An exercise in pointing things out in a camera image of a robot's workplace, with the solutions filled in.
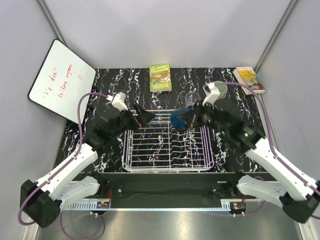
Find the dark blue ceramic mug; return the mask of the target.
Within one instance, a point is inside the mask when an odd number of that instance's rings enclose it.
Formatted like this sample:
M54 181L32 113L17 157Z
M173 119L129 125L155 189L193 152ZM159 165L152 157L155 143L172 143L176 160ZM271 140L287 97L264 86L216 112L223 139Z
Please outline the dark blue ceramic mug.
M185 121L183 121L179 118L180 115L188 112L190 109L191 109L191 106L185 107L185 108L180 108L180 109L175 110L170 115L171 126L173 128L175 128L177 131L186 131L188 129L193 128L193 125L191 123L186 123Z

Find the clear glass cup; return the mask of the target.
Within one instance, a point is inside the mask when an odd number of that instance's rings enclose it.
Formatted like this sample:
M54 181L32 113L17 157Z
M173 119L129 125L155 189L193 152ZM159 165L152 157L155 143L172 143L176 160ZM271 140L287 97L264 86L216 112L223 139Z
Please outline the clear glass cup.
M188 92L185 95L185 107L192 107L197 101L200 101L200 95L196 92Z

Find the light green plastic cup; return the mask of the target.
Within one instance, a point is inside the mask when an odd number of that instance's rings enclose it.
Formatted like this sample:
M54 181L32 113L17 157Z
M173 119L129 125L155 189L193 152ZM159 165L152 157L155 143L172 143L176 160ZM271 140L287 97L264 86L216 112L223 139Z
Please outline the light green plastic cup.
M228 87L226 85L225 82L222 82L222 81L215 81L214 82L214 86L218 89L219 91L219 97L218 99L223 99L226 94L227 94L227 91L228 91Z

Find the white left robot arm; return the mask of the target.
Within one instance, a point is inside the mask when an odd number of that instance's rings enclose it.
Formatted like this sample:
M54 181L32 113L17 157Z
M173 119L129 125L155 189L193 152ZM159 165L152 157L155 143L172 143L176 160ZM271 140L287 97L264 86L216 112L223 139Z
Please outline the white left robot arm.
M87 197L103 198L108 193L108 181L98 173L91 173L82 181L71 181L88 165L95 162L114 139L127 130L146 127L156 116L133 104L130 109L119 112L117 117L100 117L94 128L87 133L70 156L56 168L37 181L26 180L20 187L20 209L18 221L22 225L22 213L41 228L51 225L60 212L69 205Z

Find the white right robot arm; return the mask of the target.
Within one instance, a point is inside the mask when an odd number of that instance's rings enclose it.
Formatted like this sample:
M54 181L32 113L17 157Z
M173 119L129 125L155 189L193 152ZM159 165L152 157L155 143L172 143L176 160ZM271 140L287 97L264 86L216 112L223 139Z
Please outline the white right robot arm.
M261 165L278 184L239 173L227 185L228 195L249 195L280 207L298 223L306 223L320 204L320 183L298 169L269 142L259 128L243 121L232 102L215 104L197 101L176 115L181 129L207 126L222 135L228 144Z

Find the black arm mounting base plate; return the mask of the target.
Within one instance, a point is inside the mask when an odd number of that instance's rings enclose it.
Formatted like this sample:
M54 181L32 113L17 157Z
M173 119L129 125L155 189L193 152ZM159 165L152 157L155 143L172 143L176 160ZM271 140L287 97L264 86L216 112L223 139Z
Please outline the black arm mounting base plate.
M222 199L242 200L239 173L102 173L113 209L197 209L219 207Z

